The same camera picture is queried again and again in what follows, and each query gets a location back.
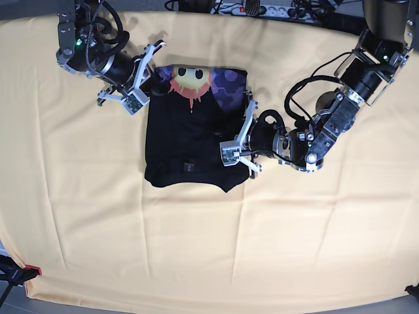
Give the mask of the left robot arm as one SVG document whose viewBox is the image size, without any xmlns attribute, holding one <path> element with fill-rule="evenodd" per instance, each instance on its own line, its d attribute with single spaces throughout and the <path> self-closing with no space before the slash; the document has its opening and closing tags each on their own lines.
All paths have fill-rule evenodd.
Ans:
<svg viewBox="0 0 419 314">
<path fill-rule="evenodd" d="M 323 165 L 325 155 L 339 135 L 353 125 L 361 104 L 373 105 L 405 66 L 412 51 L 417 1 L 363 1 L 367 27 L 357 45 L 334 75 L 318 75 L 296 83 L 288 91 L 284 109 L 295 121 L 286 128 L 278 111 L 265 110 L 254 116 L 257 102 L 251 100 L 244 124 L 235 140 L 220 144 L 224 166 L 243 163 L 253 175 L 261 172 L 258 156 L 275 158 L 280 165 L 313 173 Z M 291 110 L 293 96 L 313 82 L 332 82 L 339 88 L 322 94 L 314 116 Z"/>
</svg>

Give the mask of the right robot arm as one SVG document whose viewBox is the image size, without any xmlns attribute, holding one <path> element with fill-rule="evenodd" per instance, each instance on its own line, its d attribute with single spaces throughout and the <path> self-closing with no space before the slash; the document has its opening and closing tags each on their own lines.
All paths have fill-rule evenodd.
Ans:
<svg viewBox="0 0 419 314">
<path fill-rule="evenodd" d="M 98 92 L 97 104 L 118 101 L 130 114 L 150 102 L 149 66 L 166 43 L 159 40 L 130 56 L 124 48 L 130 34 L 107 1 L 58 1 L 58 65 L 71 74 L 96 77 L 108 84 Z"/>
</svg>

